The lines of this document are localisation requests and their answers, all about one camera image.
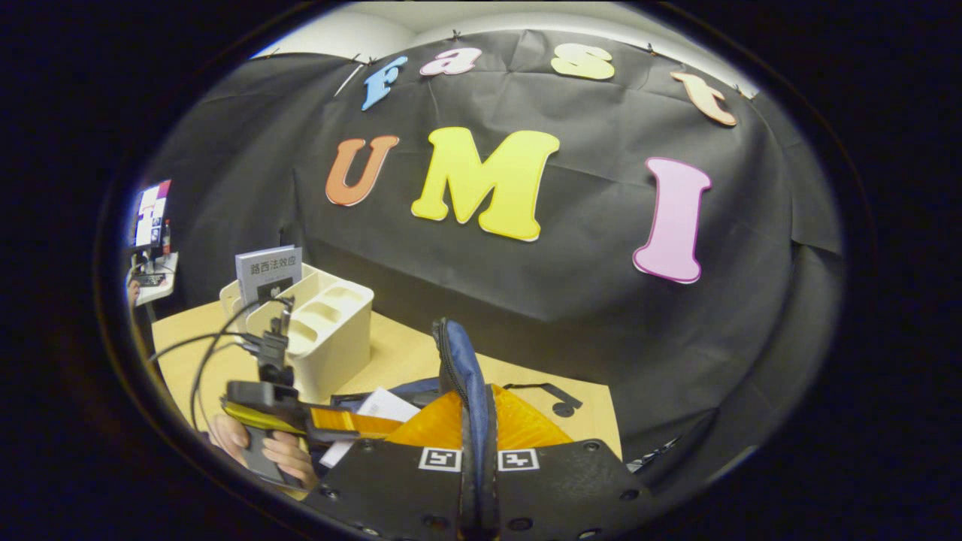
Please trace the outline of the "grey-blue cover book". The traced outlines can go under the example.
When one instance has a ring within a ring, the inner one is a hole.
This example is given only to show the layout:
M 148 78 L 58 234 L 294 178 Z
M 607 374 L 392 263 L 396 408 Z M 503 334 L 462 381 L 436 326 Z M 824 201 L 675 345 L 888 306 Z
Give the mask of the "grey-blue cover book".
M 279 246 L 234 257 L 243 305 L 263 304 L 302 280 L 302 247 Z

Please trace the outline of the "blue schoolbag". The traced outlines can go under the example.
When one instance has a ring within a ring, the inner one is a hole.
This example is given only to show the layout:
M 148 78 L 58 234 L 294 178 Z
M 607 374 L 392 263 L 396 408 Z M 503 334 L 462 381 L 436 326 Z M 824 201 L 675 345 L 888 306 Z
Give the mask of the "blue schoolbag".
M 464 532 L 470 535 L 468 541 L 495 541 L 496 527 L 485 517 L 487 449 L 494 434 L 489 403 L 492 384 L 485 381 L 470 338 L 460 323 L 440 319 L 433 324 L 432 336 L 440 357 L 439 397 L 448 391 L 457 391 L 463 400 L 461 448 L 466 464 L 461 477 L 464 480 L 461 520 Z

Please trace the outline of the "white cover book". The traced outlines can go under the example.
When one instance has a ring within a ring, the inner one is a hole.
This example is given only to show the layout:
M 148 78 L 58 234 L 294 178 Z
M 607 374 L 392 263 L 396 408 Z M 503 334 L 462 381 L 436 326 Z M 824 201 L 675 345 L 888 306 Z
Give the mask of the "white cover book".
M 396 396 L 396 394 L 393 394 L 391 391 L 387 391 L 384 388 L 377 388 L 352 411 L 361 416 L 372 416 L 385 420 L 406 422 L 411 420 L 420 410 L 422 409 L 409 403 L 409 401 L 402 400 L 401 397 Z M 355 441 L 356 439 L 333 442 L 330 448 L 327 449 L 326 452 L 323 452 L 323 455 L 320 456 L 317 462 L 326 468 L 333 468 L 351 449 Z

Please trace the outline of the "computer monitor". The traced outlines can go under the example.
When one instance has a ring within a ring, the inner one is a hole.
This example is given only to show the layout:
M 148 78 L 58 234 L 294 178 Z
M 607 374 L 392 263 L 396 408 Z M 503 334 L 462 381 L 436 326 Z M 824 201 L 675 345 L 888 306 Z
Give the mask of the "computer monitor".
M 138 196 L 132 242 L 135 249 L 161 246 L 171 182 L 171 179 L 165 179 L 147 187 Z

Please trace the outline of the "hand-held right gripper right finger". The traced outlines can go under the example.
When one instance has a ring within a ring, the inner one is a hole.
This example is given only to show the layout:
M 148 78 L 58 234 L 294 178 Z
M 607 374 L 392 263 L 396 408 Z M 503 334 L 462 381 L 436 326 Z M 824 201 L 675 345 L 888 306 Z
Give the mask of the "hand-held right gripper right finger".
M 652 492 L 599 439 L 574 440 L 492 385 L 485 517 L 495 541 L 614 541 L 654 511 Z

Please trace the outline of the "white side desk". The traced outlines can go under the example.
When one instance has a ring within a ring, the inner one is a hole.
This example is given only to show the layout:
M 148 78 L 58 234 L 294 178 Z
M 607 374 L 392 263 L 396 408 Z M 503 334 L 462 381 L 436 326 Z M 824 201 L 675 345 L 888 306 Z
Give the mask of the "white side desk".
M 162 285 L 162 287 L 140 287 L 140 295 L 138 295 L 138 298 L 135 299 L 135 306 L 151 304 L 151 302 L 157 301 L 161 298 L 166 298 L 172 294 L 175 284 L 179 255 L 180 254 L 177 251 L 172 251 L 168 257 L 162 257 L 161 255 L 157 258 L 141 261 L 141 263 L 135 264 L 131 270 L 128 270 L 126 277 L 127 282 L 130 282 L 131 277 L 133 277 L 135 274 L 166 273 L 166 284 Z

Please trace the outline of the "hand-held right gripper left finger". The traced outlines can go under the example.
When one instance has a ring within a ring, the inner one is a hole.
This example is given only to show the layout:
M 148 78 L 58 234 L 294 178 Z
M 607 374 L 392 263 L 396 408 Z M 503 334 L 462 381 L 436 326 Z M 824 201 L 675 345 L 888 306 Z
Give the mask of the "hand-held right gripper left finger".
M 448 391 L 388 438 L 358 441 L 304 503 L 380 541 L 468 541 L 461 411 Z

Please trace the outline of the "white plastic bookshelf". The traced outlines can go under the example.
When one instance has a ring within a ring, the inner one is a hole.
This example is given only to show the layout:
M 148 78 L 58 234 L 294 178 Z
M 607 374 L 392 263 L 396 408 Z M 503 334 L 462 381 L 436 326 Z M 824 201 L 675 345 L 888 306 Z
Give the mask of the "white plastic bookshelf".
M 280 291 L 293 297 L 286 363 L 306 403 L 327 403 L 371 362 L 374 292 L 309 264 L 301 278 Z

